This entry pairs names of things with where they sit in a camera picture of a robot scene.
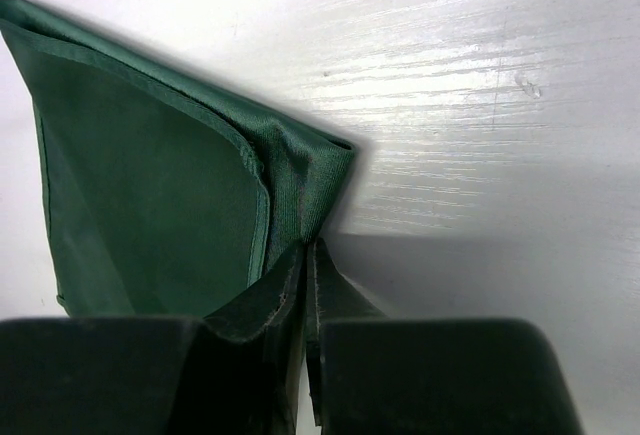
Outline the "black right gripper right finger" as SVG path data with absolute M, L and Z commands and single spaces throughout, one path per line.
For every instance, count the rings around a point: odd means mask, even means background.
M 543 333 L 517 319 L 396 320 L 306 255 L 306 361 L 325 434 L 579 434 Z

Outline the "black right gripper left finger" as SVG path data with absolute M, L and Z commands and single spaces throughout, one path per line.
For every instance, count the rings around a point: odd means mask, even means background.
M 5 434 L 290 434 L 304 249 L 213 314 L 1 325 Z

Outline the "dark green cloth napkin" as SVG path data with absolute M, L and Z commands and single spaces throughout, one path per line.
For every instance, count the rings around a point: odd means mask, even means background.
M 309 243 L 353 145 L 27 0 L 1 34 L 31 96 L 58 300 L 207 316 Z

